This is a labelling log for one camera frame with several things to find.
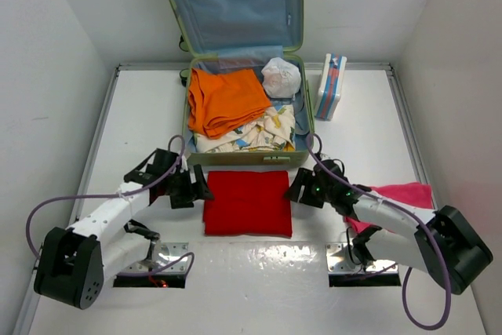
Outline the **red cloth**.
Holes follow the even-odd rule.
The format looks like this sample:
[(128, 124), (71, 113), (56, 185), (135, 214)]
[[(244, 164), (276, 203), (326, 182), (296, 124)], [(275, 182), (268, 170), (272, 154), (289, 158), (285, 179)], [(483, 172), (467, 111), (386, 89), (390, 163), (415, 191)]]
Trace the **red cloth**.
[(208, 185), (214, 199), (204, 204), (206, 236), (293, 235), (286, 171), (212, 171)]

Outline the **white patterned garment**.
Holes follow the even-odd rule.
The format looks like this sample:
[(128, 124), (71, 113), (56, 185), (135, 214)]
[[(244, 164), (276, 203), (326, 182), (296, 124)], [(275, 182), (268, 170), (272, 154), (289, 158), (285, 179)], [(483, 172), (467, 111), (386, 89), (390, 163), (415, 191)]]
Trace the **white patterned garment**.
[(293, 105), (275, 105), (257, 120), (218, 139), (209, 139), (199, 133), (195, 133), (192, 139), (198, 153), (295, 151), (295, 126)]

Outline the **pink towel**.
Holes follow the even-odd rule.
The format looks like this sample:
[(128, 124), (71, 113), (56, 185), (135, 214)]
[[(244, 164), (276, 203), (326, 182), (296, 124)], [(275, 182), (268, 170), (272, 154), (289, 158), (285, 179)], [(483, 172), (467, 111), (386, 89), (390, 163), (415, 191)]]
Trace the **pink towel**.
[(371, 186), (371, 189), (386, 198), (423, 209), (434, 209), (431, 186), (419, 182)]

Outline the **white first aid box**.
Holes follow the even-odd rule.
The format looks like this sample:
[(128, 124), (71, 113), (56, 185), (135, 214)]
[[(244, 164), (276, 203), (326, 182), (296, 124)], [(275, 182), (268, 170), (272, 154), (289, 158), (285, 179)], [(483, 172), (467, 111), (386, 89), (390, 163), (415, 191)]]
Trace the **white first aid box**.
[(347, 57), (327, 53), (315, 101), (315, 117), (331, 121), (341, 99)]

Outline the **orange shirt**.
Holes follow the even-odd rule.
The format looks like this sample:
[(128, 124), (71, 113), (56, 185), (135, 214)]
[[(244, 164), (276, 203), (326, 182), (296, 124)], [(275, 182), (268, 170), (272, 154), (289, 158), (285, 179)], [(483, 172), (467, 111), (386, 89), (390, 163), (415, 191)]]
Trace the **orange shirt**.
[(271, 107), (258, 77), (251, 69), (227, 74), (191, 70), (187, 101), (188, 128), (209, 139), (257, 120)]

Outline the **white plastic bag bundle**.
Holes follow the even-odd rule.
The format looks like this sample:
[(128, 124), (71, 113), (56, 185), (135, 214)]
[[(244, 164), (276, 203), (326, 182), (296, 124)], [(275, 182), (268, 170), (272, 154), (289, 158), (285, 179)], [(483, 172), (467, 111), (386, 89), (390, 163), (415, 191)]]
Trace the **white plastic bag bundle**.
[(270, 59), (262, 68), (262, 86), (265, 93), (274, 99), (293, 99), (300, 90), (301, 73), (297, 66), (281, 57)]

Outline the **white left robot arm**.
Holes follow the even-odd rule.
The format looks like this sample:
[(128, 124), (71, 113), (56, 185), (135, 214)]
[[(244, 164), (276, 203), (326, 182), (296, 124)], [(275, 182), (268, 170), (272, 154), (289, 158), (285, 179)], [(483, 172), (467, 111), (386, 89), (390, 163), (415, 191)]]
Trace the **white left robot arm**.
[(195, 255), (167, 246), (158, 232), (136, 220), (161, 196), (169, 197), (173, 209), (213, 199), (202, 167), (186, 167), (183, 159), (176, 152), (156, 149), (126, 173), (118, 190), (105, 195), (94, 211), (67, 228), (49, 231), (34, 291), (84, 310), (112, 279), (147, 279), (163, 287), (164, 273), (187, 274)]

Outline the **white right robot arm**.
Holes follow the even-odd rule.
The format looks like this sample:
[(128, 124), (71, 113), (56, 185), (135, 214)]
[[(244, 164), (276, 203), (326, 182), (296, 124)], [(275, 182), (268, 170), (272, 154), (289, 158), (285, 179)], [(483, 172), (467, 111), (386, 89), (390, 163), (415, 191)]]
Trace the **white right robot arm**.
[(298, 169), (284, 197), (316, 208), (330, 204), (342, 217), (366, 223), (347, 248), (354, 266), (392, 260), (428, 273), (460, 295), (493, 262), (491, 250), (457, 208), (425, 209), (385, 198), (351, 184), (344, 165), (333, 159)]

